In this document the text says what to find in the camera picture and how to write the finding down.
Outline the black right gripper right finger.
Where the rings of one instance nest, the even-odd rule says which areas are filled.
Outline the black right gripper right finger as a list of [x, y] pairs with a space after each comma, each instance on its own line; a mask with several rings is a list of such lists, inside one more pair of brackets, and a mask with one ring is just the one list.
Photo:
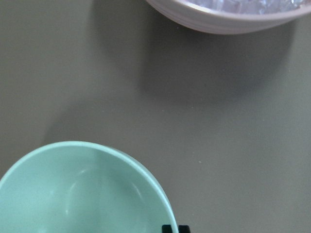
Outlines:
[[188, 225], [179, 225], [178, 232], [179, 233], [190, 233], [190, 227]]

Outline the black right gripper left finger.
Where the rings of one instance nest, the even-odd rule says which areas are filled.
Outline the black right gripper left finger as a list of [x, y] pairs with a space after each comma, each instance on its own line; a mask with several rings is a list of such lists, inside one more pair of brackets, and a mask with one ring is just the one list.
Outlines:
[[162, 225], [162, 233], [173, 233], [171, 225]]

